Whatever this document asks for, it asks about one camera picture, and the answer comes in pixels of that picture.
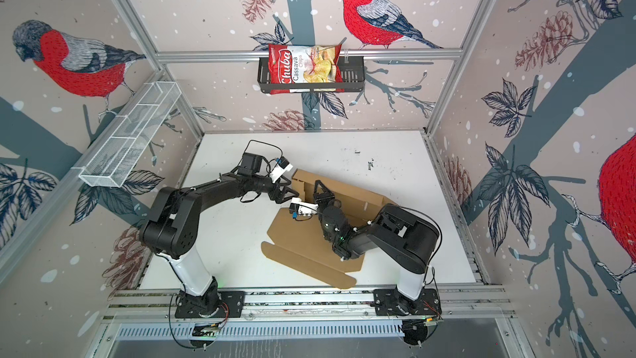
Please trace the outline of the brown cardboard paper box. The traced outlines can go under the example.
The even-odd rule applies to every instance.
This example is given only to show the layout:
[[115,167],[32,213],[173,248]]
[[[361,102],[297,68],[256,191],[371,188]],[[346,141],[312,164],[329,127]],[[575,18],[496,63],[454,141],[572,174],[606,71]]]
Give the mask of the brown cardboard paper box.
[[[341,209],[349,224],[358,229],[374,220],[391,200],[383,195],[298,169],[291,188],[305,202],[314,202],[314,187],[322,182],[341,201]],[[342,261],[326,240],[317,215],[297,221],[288,209],[280,209],[267,231],[270,243],[261,243],[263,254],[280,265],[294,269],[315,280],[339,289],[353,288],[357,280],[351,273],[362,270],[364,257]]]

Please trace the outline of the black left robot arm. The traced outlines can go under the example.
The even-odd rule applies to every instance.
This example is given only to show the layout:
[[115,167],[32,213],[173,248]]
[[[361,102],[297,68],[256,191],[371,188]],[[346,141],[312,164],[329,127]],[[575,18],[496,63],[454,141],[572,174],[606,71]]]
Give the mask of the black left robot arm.
[[217,179],[194,187],[164,187],[157,194],[138,238],[154,255],[164,258],[182,285],[180,297],[208,313],[222,303],[215,277],[205,268],[195,242],[200,215],[222,202],[255,193],[267,194],[277,204],[289,202],[299,193],[285,177],[293,169],[286,157],[260,170],[265,157],[245,152],[238,165]]

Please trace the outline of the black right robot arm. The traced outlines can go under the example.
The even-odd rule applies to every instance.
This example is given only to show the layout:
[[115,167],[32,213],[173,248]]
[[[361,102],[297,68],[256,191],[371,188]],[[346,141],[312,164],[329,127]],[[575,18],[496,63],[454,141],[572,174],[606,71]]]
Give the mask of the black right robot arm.
[[417,210],[388,203],[374,220],[355,227],[334,192],[320,180],[315,183],[313,198],[323,236],[336,255],[353,260],[380,249],[401,267],[399,295],[413,302],[420,297],[432,258],[442,244],[437,222]]

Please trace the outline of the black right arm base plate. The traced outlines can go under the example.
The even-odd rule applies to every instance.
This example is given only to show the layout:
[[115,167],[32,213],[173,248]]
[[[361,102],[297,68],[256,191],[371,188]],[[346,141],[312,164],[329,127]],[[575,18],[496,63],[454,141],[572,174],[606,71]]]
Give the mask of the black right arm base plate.
[[397,288],[375,289],[371,306],[379,317],[442,316],[439,293],[433,288],[423,288],[416,300],[402,295]]

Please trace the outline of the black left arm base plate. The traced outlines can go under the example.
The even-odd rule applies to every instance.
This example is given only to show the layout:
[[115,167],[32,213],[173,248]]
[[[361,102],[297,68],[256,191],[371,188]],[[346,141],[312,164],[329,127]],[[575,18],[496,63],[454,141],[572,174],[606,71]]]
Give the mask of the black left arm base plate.
[[244,291],[215,290],[196,297],[180,292],[175,317],[178,319],[240,318],[245,297]]

